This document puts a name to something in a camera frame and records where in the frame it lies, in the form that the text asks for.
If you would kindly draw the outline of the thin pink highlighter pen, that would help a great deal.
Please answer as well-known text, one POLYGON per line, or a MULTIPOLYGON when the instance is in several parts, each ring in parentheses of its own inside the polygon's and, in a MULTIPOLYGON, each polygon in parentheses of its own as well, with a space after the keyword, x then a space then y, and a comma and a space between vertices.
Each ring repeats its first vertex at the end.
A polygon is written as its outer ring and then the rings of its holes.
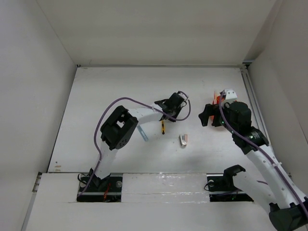
POLYGON ((218 93, 216 90, 214 90, 214 99, 213 99, 213 104, 217 104, 217 97, 218 97, 218 93))

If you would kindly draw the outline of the yellow utility knife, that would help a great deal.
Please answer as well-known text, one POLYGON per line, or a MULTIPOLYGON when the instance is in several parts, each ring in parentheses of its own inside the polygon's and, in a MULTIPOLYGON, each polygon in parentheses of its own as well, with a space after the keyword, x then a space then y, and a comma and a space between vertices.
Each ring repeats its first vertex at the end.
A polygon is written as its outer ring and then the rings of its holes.
POLYGON ((165 130, 165 123, 164 123, 164 120, 161 120, 161 133, 164 135, 166 132, 165 130))

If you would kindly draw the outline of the small pink white stapler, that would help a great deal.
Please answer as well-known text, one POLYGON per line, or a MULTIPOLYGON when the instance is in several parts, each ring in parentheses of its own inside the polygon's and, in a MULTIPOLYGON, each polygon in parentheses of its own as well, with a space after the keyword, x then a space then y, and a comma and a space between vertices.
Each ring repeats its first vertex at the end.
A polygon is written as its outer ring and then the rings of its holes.
POLYGON ((179 135, 179 139, 180 139, 180 145, 182 147, 186 147, 188 144, 188 135, 187 134, 179 135))

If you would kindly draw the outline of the blue mechanical pencil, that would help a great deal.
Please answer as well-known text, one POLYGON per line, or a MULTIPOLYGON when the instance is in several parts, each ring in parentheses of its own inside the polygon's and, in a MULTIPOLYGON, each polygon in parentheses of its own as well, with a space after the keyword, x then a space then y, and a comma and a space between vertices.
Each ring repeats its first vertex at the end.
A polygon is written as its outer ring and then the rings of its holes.
POLYGON ((141 134, 143 140, 148 141, 149 139, 148 139, 147 135, 145 134, 144 130, 142 129, 142 127, 138 126, 137 129, 138 129, 139 133, 141 134))

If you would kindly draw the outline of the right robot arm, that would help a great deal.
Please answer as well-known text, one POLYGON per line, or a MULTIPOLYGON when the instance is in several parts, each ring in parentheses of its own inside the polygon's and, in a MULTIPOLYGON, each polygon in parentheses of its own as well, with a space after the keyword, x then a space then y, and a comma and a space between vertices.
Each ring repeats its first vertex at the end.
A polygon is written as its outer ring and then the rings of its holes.
POLYGON ((224 170, 219 183, 245 192, 267 213, 278 231, 294 231, 308 223, 308 197, 293 183, 269 146, 265 135, 252 126, 247 104, 234 101, 207 104, 199 114, 202 126, 213 118, 212 126, 225 127, 234 143, 255 165, 265 180, 262 185, 240 165, 224 170))

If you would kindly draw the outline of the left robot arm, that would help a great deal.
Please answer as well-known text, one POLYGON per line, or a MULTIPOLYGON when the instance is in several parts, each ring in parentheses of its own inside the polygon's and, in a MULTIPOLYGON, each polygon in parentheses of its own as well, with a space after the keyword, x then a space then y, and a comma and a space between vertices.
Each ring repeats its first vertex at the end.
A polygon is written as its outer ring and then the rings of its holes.
POLYGON ((95 167, 90 169, 86 188, 92 186, 97 191, 106 188, 107 178, 111 174, 110 167, 118 150, 127 145, 138 126, 164 120, 184 121, 190 116, 191 108, 188 95, 182 91, 175 92, 168 99, 158 100, 150 105, 129 97, 121 97, 113 101, 103 112, 94 131, 93 142, 98 151, 98 160, 95 167), (127 109, 120 105, 106 120, 103 120, 111 107, 122 100, 131 101, 140 107, 127 109))

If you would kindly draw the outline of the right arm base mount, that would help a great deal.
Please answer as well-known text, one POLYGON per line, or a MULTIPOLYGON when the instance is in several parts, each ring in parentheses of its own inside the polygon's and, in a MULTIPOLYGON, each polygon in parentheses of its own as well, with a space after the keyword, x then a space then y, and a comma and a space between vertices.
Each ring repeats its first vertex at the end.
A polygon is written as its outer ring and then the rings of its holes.
POLYGON ((234 165, 223 173, 207 174, 204 190, 209 192, 210 202, 253 202, 249 195, 234 186, 233 177, 240 172, 245 172, 245 169, 234 165))

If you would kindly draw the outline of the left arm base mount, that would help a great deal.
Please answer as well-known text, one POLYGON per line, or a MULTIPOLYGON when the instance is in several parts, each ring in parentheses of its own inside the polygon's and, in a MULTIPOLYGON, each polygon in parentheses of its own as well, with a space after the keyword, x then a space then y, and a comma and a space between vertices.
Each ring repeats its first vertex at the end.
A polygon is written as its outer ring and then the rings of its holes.
POLYGON ((110 174, 104 179, 100 179, 94 175, 89 186, 86 187, 92 172, 93 170, 91 169, 88 174, 78 174, 79 188, 77 202, 121 202, 123 174, 110 174))

